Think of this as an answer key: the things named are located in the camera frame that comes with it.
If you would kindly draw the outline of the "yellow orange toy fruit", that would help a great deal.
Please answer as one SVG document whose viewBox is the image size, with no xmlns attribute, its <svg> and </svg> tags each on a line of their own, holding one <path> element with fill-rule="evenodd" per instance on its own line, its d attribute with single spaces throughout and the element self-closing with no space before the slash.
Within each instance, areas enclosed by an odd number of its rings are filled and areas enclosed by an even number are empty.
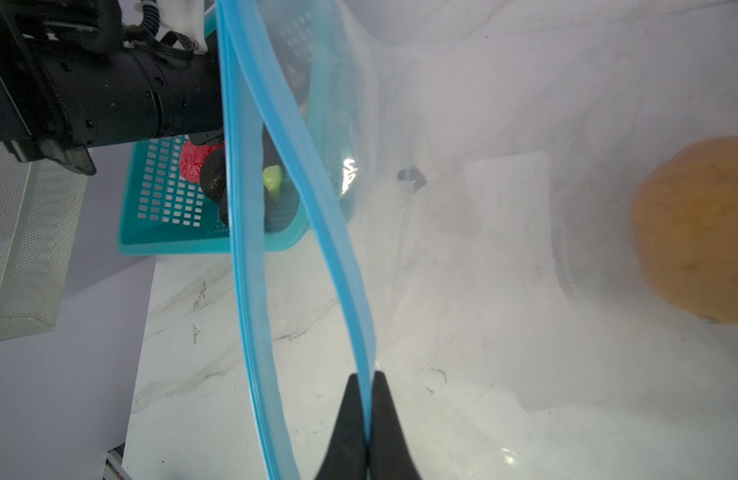
<svg viewBox="0 0 738 480">
<path fill-rule="evenodd" d="M 631 226 L 657 295 L 738 324 L 738 136 L 696 142 L 655 169 L 634 195 Z"/>
</svg>

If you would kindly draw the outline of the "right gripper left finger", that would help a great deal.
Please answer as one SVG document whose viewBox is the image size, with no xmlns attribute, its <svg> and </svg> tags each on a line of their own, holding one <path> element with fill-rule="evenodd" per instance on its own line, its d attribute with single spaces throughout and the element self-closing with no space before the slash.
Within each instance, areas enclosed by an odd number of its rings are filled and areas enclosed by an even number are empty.
<svg viewBox="0 0 738 480">
<path fill-rule="evenodd" d="M 349 376 L 316 480 L 365 480 L 367 446 L 356 374 Z"/>
</svg>

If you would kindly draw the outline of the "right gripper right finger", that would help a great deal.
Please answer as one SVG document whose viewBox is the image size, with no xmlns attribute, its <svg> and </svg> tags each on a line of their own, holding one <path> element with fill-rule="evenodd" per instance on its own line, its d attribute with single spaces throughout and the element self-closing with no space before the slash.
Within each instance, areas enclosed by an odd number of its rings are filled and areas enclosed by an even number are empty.
<svg viewBox="0 0 738 480">
<path fill-rule="evenodd" d="M 367 462 L 369 477 L 374 480 L 421 479 L 407 447 L 387 378 L 381 371 L 375 372 L 372 385 Z"/>
</svg>

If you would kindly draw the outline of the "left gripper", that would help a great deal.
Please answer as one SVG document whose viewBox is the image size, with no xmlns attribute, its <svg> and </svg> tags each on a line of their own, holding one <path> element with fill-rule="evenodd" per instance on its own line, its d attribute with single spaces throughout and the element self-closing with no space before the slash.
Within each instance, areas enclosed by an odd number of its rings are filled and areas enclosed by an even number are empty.
<svg viewBox="0 0 738 480">
<path fill-rule="evenodd" d="M 222 137 L 216 38 L 206 54 L 127 42 L 116 1 L 0 1 L 0 143 L 91 176 L 94 147 Z"/>
</svg>

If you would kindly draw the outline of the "clear zip bag blue zipper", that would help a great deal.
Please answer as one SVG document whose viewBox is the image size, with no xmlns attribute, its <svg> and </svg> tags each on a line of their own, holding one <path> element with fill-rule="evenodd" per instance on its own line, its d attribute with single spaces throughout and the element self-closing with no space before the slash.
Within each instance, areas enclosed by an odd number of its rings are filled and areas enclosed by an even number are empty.
<svg viewBox="0 0 738 480">
<path fill-rule="evenodd" d="M 641 183 L 738 136 L 738 1 L 331 1 L 357 98 L 342 214 L 262 1 L 223 1 L 252 416 L 215 477 L 309 479 L 385 374 L 425 479 L 738 479 L 738 324 L 644 279 Z M 264 232 L 268 130 L 299 207 Z"/>
</svg>

